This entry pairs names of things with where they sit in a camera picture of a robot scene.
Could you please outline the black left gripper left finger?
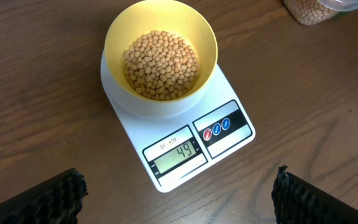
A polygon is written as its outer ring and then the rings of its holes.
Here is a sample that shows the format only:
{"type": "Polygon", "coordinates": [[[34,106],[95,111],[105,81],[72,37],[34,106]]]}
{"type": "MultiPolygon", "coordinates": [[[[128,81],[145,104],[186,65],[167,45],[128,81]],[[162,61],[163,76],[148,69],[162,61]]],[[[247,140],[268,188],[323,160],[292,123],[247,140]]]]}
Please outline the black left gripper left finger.
{"type": "Polygon", "coordinates": [[[88,195],[84,176],[68,169],[0,203],[0,224],[77,224],[88,195]]]}

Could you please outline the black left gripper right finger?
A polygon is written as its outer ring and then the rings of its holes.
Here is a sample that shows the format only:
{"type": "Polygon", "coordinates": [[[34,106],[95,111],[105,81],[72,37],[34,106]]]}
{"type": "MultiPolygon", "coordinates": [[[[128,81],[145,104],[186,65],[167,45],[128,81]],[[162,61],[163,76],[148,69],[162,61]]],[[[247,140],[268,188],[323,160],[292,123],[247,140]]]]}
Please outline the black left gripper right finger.
{"type": "Polygon", "coordinates": [[[358,224],[358,210],[296,175],[278,168],[272,200],[281,224],[358,224]]]}

